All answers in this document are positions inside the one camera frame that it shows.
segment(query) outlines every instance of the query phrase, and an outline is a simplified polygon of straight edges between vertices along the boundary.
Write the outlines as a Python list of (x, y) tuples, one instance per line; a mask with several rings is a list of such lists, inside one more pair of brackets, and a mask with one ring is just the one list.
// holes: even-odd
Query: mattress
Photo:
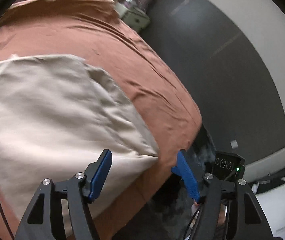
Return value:
[[(0, 61), (12, 54), (72, 54), (106, 70), (154, 136), (156, 164), (94, 220), (100, 238), (111, 239), (167, 180), (177, 151), (193, 142), (201, 126), (197, 105), (159, 56), (118, 19), (112, 0), (16, 3), (0, 20)], [(11, 224), (14, 230), (17, 222)]]

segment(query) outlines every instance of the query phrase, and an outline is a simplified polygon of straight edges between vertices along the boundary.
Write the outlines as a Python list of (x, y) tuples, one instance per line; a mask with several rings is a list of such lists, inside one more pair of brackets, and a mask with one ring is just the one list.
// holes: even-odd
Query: blue rubber pad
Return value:
[(108, 150), (90, 183), (90, 194), (88, 197), (92, 202), (100, 196), (102, 187), (105, 184), (107, 175), (111, 168), (111, 164), (112, 154), (111, 151)]
[(182, 177), (189, 196), (198, 202), (200, 199), (198, 182), (181, 151), (177, 154), (177, 166), (172, 167), (171, 171)]

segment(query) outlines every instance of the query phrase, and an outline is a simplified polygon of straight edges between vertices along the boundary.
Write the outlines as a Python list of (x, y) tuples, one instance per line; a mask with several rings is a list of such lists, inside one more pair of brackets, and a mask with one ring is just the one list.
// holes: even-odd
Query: metal screw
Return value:
[(48, 185), (49, 183), (50, 183), (50, 179), (44, 179), (44, 180), (43, 180), (43, 184), (44, 184), (44, 185)]
[(240, 184), (240, 185), (246, 185), (246, 181), (244, 180), (244, 179), (239, 179), (238, 180), (238, 183)]
[(204, 175), (204, 177), (205, 177), (206, 179), (213, 179), (213, 175), (212, 175), (211, 173), (206, 173), (206, 174)]
[(77, 179), (82, 179), (84, 177), (84, 174), (82, 172), (79, 172), (76, 174)]

